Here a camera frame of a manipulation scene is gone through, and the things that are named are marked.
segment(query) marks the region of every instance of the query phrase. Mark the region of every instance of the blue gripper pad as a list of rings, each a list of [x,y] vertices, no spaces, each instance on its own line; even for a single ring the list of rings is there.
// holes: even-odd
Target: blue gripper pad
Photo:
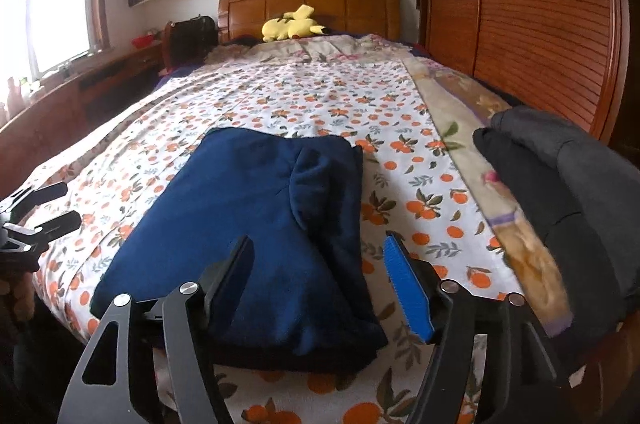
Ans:
[[[402,248],[392,236],[385,239],[384,258],[386,272],[391,279],[409,328],[428,343],[434,333],[429,310],[429,299],[411,269]]]

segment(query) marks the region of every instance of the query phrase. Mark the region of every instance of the hand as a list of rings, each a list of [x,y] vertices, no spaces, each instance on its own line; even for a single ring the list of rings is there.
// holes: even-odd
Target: hand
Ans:
[[[13,293],[15,303],[14,306],[10,308],[14,312],[15,319],[19,322],[28,321],[33,318],[35,311],[35,290],[31,280],[32,276],[33,274],[31,272],[26,272],[15,282],[11,283],[0,279],[0,296],[6,301],[4,296]]]
[[[24,322],[33,318],[35,293],[31,277],[32,274],[27,272],[13,281],[0,279],[0,338],[2,340],[16,343],[18,329],[14,322]]]

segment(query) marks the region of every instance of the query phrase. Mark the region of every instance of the black bag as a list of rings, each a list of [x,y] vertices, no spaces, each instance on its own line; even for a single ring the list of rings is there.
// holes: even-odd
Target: black bag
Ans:
[[[218,44],[218,28],[211,16],[169,22],[162,37],[164,66],[171,70],[183,64],[202,61]]]

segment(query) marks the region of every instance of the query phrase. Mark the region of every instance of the bed sheet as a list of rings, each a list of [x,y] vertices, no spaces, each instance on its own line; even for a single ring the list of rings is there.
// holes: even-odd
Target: bed sheet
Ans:
[[[88,307],[102,273],[210,128],[341,135],[366,156],[362,267],[390,344],[353,376],[222,367],[216,372],[236,422],[402,422],[431,350],[409,330],[388,282],[385,231],[401,234],[412,256],[476,295],[522,292],[513,270],[526,278],[539,274],[538,262],[546,263],[546,249],[530,243],[535,235],[518,218],[517,204],[498,194],[486,162],[479,165],[470,132],[482,125],[482,115],[439,82],[450,74],[378,36],[216,48],[203,67],[171,80],[31,175],[28,184],[63,179],[69,192],[36,210],[28,226],[69,208],[82,214],[81,229],[54,242],[41,258],[34,280],[38,295],[87,340],[98,325]],[[504,107],[490,92],[478,97],[484,111]],[[467,182],[459,169],[466,170]],[[505,260],[510,248],[515,261]],[[552,287],[562,290],[561,284]],[[546,306],[536,296],[548,299],[552,287],[530,293],[536,312]],[[562,312],[556,305],[540,312],[543,323]],[[482,346],[477,340],[461,422],[472,421],[478,402]],[[155,358],[162,400],[171,406],[161,351]]]

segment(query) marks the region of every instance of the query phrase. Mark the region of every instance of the stuffed toy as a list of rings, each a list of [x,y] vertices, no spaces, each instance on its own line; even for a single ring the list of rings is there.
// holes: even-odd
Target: stuffed toy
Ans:
[[[270,19],[262,27],[262,39],[264,41],[282,41],[283,39],[298,39],[312,36],[313,34],[324,34],[322,25],[318,25],[316,20],[310,16],[314,13],[314,8],[308,5],[300,5],[295,12],[286,12],[282,18]]]

